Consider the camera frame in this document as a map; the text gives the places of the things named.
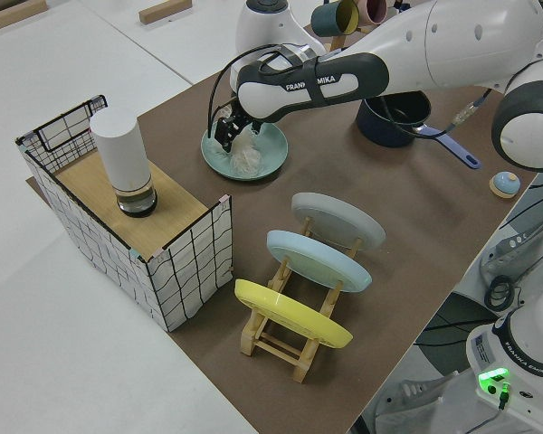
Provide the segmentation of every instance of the white robot link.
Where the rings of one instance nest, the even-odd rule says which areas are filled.
[[[264,44],[277,44],[257,50]],[[414,90],[478,85],[505,95],[492,142],[510,163],[543,172],[543,9],[538,0],[436,0],[412,7],[346,50],[324,46],[287,0],[247,0],[237,27],[232,115],[215,138],[302,109]]]
[[[247,0],[236,47],[247,55],[230,63],[232,115],[220,118],[215,131],[227,150],[247,125],[295,110],[478,85],[504,94],[492,123],[496,151],[543,172],[538,0],[433,0],[331,53],[295,21],[286,0]],[[473,330],[467,356],[477,395],[543,432],[543,291]]]

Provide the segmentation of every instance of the brown table mat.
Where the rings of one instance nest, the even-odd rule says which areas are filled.
[[[372,285],[342,294],[336,305],[333,318],[353,341],[341,350],[320,347],[303,384],[291,379],[291,365],[264,351],[240,354],[250,311],[234,297],[233,283],[171,336],[260,432],[344,433],[510,210],[512,201],[491,193],[490,178],[511,170],[527,185],[533,174],[511,167],[492,148],[495,94],[452,134],[482,161],[481,170],[467,168],[433,141],[397,149],[368,142],[355,124],[354,102],[289,114],[277,124],[290,147],[279,172],[252,183],[232,181],[211,170],[200,151],[213,83],[213,77],[204,80],[139,123],[149,159],[187,191],[203,203],[223,193],[233,197],[236,278],[265,285],[272,277],[278,264],[266,249],[266,234],[299,229],[291,215],[298,192],[356,205],[382,224],[387,239],[357,256]],[[219,103],[229,96],[226,80],[222,88]],[[482,92],[427,92],[433,106],[427,124],[442,129]],[[325,296],[297,276],[285,293],[310,306]]]

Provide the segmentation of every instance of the wooden block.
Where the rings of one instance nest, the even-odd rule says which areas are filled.
[[[166,0],[163,3],[143,9],[138,13],[138,19],[143,24],[154,23],[161,18],[189,9],[192,0]]]
[[[48,10],[48,5],[45,0],[28,0],[9,7],[4,11],[0,11],[0,29],[46,10]]]
[[[144,260],[172,241],[207,208],[181,185],[149,162],[157,191],[157,208],[143,218],[128,217],[119,209],[99,153],[95,150],[56,175],[82,203]]]

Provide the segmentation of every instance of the light blue plate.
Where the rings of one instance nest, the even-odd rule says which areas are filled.
[[[201,153],[203,158],[218,174],[237,181],[254,181],[262,179],[278,170],[288,156],[288,140],[281,130],[274,124],[263,124],[260,134],[254,139],[254,148],[260,151],[262,160],[260,168],[255,175],[243,175],[233,172],[231,155],[226,153],[215,140],[215,124],[211,137],[204,132],[201,139]]]
[[[288,268],[327,288],[343,283],[342,292],[361,292],[372,283],[370,274],[341,251],[312,238],[287,231],[269,231],[268,250]]]

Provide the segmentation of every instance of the white cylinder container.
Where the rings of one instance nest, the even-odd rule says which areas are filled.
[[[132,217],[149,215],[157,193],[135,114],[120,107],[103,108],[90,118],[90,132],[119,208]]]

